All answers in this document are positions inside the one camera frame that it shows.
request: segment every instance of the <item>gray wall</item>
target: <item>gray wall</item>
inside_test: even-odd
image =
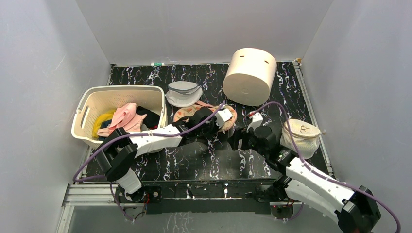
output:
[[[341,233],[335,222],[307,206],[286,224],[255,213],[188,212],[146,215],[132,225],[117,206],[76,207],[71,221],[69,233]]]
[[[110,63],[230,62],[244,47],[302,58],[332,0],[77,0]]]
[[[0,34],[1,231],[55,232],[86,149],[73,113],[110,64],[74,0],[2,1]]]
[[[303,74],[337,176],[369,187],[412,232],[412,2],[335,0]],[[377,233],[395,231],[381,208]]]

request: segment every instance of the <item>pink cloth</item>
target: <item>pink cloth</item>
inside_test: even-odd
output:
[[[116,109],[113,114],[112,123],[107,128],[99,129],[97,135],[108,137],[115,129],[123,127],[126,132],[140,132],[140,126],[147,114],[136,114],[135,103],[128,103],[125,106]]]

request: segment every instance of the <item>white cylindrical container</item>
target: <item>white cylindrical container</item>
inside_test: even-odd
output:
[[[231,100],[259,106],[268,100],[276,72],[276,60],[270,53],[254,48],[233,54],[223,81],[223,92]]]

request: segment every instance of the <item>gray floor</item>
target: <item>gray floor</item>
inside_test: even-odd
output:
[[[254,213],[172,213],[147,215],[134,225],[125,222],[117,206],[76,207],[70,233],[340,233],[328,217],[305,206],[295,220],[284,224],[270,215]]]

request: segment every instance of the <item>scissors print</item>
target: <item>scissors print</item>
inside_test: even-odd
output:
[[[306,131],[306,130],[310,130],[310,128],[307,128],[307,127],[305,127],[304,125],[302,125],[302,126],[300,127],[299,132],[301,132],[301,133],[303,133],[303,132],[309,133],[309,131]]]

